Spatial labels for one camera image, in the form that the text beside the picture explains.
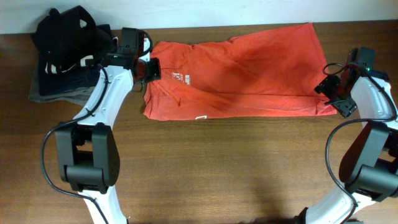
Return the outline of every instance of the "black cable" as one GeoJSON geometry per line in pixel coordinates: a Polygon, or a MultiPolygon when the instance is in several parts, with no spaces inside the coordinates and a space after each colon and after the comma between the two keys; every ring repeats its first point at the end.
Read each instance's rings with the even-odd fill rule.
{"type": "Polygon", "coordinates": [[[352,207],[350,213],[349,213],[348,216],[341,222],[341,224],[345,223],[346,221],[348,221],[348,220],[351,218],[351,216],[354,214],[356,208],[358,207],[358,203],[357,203],[356,199],[354,198],[354,196],[353,196],[351,193],[349,193],[349,192],[344,188],[344,186],[338,181],[338,179],[337,179],[336,176],[334,175],[333,171],[331,170],[330,161],[329,161],[329,150],[330,150],[331,139],[333,138],[333,136],[335,135],[335,133],[336,133],[340,128],[342,128],[342,127],[344,127],[344,126],[346,126],[346,125],[349,125],[349,124],[360,123],[360,122],[372,122],[372,121],[374,121],[374,122],[388,122],[388,121],[395,121],[395,120],[397,119],[397,117],[398,117],[396,107],[394,106],[394,102],[391,100],[391,98],[390,98],[389,95],[386,93],[386,91],[384,91],[384,89],[383,89],[376,81],[374,81],[374,79],[367,73],[367,71],[366,71],[363,67],[361,67],[361,66],[359,66],[359,65],[357,65],[357,64],[355,64],[355,63],[348,63],[348,64],[346,64],[346,65],[342,65],[342,64],[340,64],[340,63],[330,63],[330,64],[326,65],[326,66],[323,68],[323,73],[324,73],[325,75],[336,75],[336,74],[341,73],[341,72],[343,72],[343,71],[345,71],[345,70],[347,70],[347,69],[349,69],[349,68],[358,69],[361,75],[367,77],[367,78],[371,81],[371,83],[372,83],[373,85],[376,86],[376,88],[382,93],[383,97],[388,101],[388,104],[389,104],[389,106],[390,106],[390,108],[391,108],[391,110],[392,110],[392,114],[393,114],[393,115],[392,115],[390,118],[378,118],[378,119],[377,119],[377,118],[364,118],[364,119],[353,119],[353,120],[351,120],[351,121],[345,121],[345,122],[341,123],[339,126],[337,126],[337,127],[330,133],[330,135],[329,135],[329,137],[328,137],[328,140],[327,140],[327,142],[326,142],[326,147],[325,147],[326,168],[328,169],[328,172],[329,172],[329,174],[330,174],[330,177],[333,179],[333,181],[335,182],[335,184],[336,184],[346,195],[348,195],[348,196],[350,197],[350,199],[353,201],[353,207],[352,207]],[[335,72],[335,73],[327,73],[327,72],[325,71],[325,69],[326,69],[327,67],[331,66],[331,65],[341,66],[342,68],[341,68],[339,71],[335,72]]]}
{"type": "Polygon", "coordinates": [[[69,195],[69,196],[78,197],[78,198],[83,198],[83,199],[87,199],[87,200],[93,202],[93,204],[95,205],[95,207],[96,207],[97,210],[99,211],[99,214],[100,214],[100,215],[102,216],[102,218],[104,219],[105,223],[108,224],[108,221],[107,221],[107,219],[106,219],[104,213],[102,212],[100,206],[99,206],[98,203],[96,202],[95,198],[92,198],[92,197],[89,197],[89,196],[86,196],[86,195],[76,194],[76,193],[69,192],[69,191],[62,190],[62,189],[58,188],[58,187],[55,186],[54,183],[50,180],[50,177],[48,176],[47,172],[45,171],[45,165],[44,165],[44,148],[45,148],[45,144],[47,143],[47,140],[49,139],[49,137],[51,136],[51,134],[53,134],[55,131],[57,131],[57,130],[59,130],[59,129],[61,129],[61,128],[65,128],[65,127],[67,127],[67,126],[71,126],[71,125],[77,123],[78,121],[81,121],[81,120],[83,120],[83,119],[85,119],[85,118],[91,116],[91,115],[97,110],[97,108],[100,106],[100,104],[101,104],[101,102],[102,102],[102,100],[103,100],[103,98],[104,98],[104,96],[105,96],[105,93],[106,93],[106,90],[107,90],[107,88],[108,88],[108,83],[109,83],[109,82],[108,82],[108,74],[106,73],[106,70],[104,69],[104,67],[103,67],[102,65],[98,65],[98,66],[101,67],[101,69],[102,69],[102,71],[104,72],[104,75],[105,75],[105,80],[104,80],[105,86],[104,86],[104,90],[102,91],[101,96],[99,97],[99,100],[97,101],[97,103],[95,104],[94,108],[93,108],[91,111],[89,111],[89,110],[87,111],[87,114],[85,114],[85,115],[83,115],[83,116],[81,116],[81,117],[79,117],[79,118],[73,119],[73,120],[71,120],[71,121],[67,121],[67,122],[65,122],[65,123],[59,124],[58,126],[56,126],[56,127],[54,127],[53,129],[51,129],[51,130],[45,135],[44,140],[43,140],[43,143],[42,143],[42,147],[41,147],[41,149],[40,149],[40,165],[41,165],[41,168],[42,168],[42,172],[43,172],[43,175],[44,175],[44,179],[47,181],[47,183],[49,183],[49,185],[50,185],[54,190],[56,190],[57,192],[60,192],[60,193],[69,195]]]}
{"type": "Polygon", "coordinates": [[[325,70],[326,70],[328,67],[333,66],[333,65],[337,65],[337,66],[339,66],[339,67],[343,67],[343,68],[344,68],[344,65],[343,65],[342,63],[329,63],[329,64],[327,64],[327,65],[325,65],[325,66],[323,67],[323,70],[322,70],[323,74],[325,74],[325,75],[336,75],[336,74],[339,74],[340,72],[342,72],[342,71],[344,70],[343,68],[341,68],[341,69],[338,70],[337,72],[334,72],[334,73],[327,73],[325,70]]]}
{"type": "Polygon", "coordinates": [[[148,38],[149,40],[149,48],[145,51],[143,51],[143,53],[141,54],[141,56],[144,56],[146,54],[148,54],[149,52],[152,52],[152,39],[150,38],[149,34],[143,30],[143,33],[145,34],[145,36],[148,38]]]}

